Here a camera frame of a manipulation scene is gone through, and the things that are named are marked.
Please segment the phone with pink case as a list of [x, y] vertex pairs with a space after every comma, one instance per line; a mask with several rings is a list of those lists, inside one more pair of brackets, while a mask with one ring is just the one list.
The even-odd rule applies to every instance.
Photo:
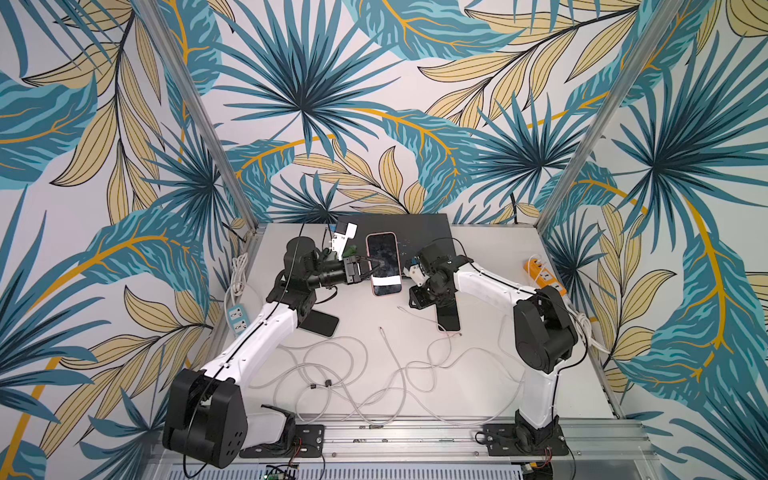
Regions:
[[367, 255], [371, 258], [371, 285], [376, 296], [402, 291], [399, 248], [392, 232], [372, 233], [366, 237]]

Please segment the phone with white case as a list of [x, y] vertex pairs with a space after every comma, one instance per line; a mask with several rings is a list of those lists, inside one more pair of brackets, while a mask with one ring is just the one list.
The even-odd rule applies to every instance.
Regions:
[[435, 306], [438, 325], [446, 332], [459, 332], [461, 325], [455, 294], [440, 295]]

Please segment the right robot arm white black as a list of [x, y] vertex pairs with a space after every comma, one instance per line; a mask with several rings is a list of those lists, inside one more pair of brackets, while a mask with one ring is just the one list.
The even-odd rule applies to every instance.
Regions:
[[403, 273], [415, 282], [409, 289], [413, 309], [441, 304], [459, 292], [512, 318], [524, 375], [511, 440], [523, 453], [544, 452], [558, 438], [559, 374], [579, 340], [562, 295], [551, 286], [534, 289], [490, 273], [470, 257], [445, 254], [434, 243], [421, 249]]

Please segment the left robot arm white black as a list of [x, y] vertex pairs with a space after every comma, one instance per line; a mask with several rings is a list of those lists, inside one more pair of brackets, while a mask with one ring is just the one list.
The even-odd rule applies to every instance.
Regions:
[[289, 446], [288, 413], [270, 406], [247, 413], [244, 389], [273, 351], [310, 315], [317, 289], [361, 283], [382, 264], [358, 255], [327, 259], [312, 239], [291, 239], [284, 268], [246, 330], [201, 369], [183, 369], [174, 378], [163, 447], [225, 468], [244, 449]]

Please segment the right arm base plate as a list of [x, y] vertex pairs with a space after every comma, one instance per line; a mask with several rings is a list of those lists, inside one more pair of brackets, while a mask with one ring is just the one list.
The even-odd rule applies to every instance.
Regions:
[[541, 429], [524, 420], [512, 424], [485, 424], [474, 434], [474, 440], [487, 449], [491, 457], [561, 457], [569, 455], [559, 418]]

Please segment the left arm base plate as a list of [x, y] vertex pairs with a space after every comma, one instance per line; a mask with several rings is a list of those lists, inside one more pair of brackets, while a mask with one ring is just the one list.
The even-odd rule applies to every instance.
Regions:
[[261, 444], [242, 450], [244, 459], [320, 459], [323, 455], [325, 426], [322, 424], [297, 425], [284, 433], [277, 443]]

